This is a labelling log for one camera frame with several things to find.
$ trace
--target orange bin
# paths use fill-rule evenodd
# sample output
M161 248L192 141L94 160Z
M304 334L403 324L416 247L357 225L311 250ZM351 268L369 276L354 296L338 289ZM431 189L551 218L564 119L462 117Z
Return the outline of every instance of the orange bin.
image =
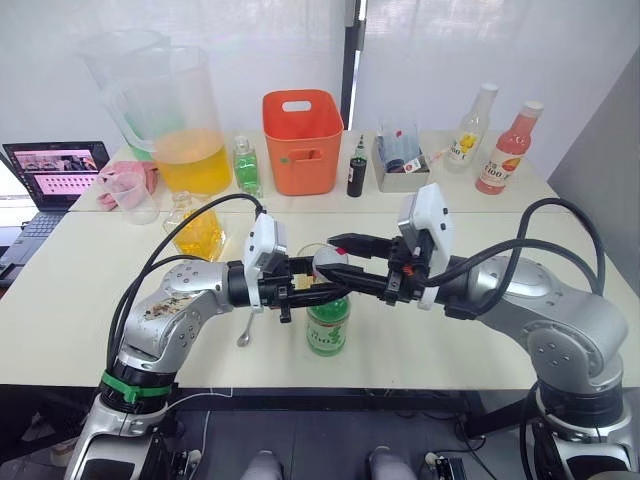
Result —
M262 99L262 123L276 188L316 195L336 183L342 118L322 90L283 90Z

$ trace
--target green band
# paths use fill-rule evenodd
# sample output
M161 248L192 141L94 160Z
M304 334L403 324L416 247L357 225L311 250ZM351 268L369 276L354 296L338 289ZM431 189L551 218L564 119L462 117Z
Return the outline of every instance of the green band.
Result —
M136 403L138 398L160 397L162 395L168 395L171 392L171 385L167 385L166 387L136 387L127 385L121 380L112 377L107 372L102 374L102 382L122 393L124 401L127 403Z

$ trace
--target white bottle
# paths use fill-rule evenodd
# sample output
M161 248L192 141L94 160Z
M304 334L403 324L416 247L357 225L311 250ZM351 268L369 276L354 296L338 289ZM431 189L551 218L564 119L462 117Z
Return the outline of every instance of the white bottle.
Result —
M493 83L483 83L480 86L476 101L460 122L445 155L444 166L450 172L462 172L471 164L482 137L489 128L489 114L497 94L498 87Z

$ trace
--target laptop keyboard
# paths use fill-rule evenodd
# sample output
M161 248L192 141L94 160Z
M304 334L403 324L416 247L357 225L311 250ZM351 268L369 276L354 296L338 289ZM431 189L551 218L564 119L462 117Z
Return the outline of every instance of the laptop keyboard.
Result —
M22 237L48 237L60 223L63 213L38 213L29 224L24 227Z

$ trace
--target pitcher handle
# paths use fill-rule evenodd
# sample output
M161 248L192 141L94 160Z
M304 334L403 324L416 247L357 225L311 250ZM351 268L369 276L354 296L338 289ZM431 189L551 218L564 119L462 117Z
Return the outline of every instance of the pitcher handle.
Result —
M113 118L113 121L118 125L118 128L120 128L125 139L131 145L145 152L153 153L155 151L153 142L140 138L138 134L133 131L129 122L127 122L124 113L118 108L118 97L124 94L125 89L125 82L119 80L107 84L101 93L102 103L109 112L109 115L111 115L111 118Z

